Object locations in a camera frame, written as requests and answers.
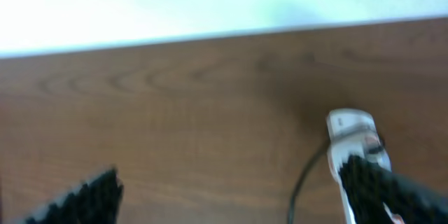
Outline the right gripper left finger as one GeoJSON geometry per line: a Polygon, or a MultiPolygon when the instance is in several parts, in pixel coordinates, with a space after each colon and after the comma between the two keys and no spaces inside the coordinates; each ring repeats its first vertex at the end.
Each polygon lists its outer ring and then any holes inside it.
{"type": "Polygon", "coordinates": [[[72,187],[45,206],[18,220],[19,224],[116,224],[124,185],[116,168],[72,187]]]}

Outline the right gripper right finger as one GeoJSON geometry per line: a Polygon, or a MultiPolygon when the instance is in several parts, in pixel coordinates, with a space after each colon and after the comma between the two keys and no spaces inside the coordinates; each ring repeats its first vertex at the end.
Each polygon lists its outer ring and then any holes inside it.
{"type": "Polygon", "coordinates": [[[339,169],[354,221],[447,224],[447,198],[359,156],[339,169]]]}

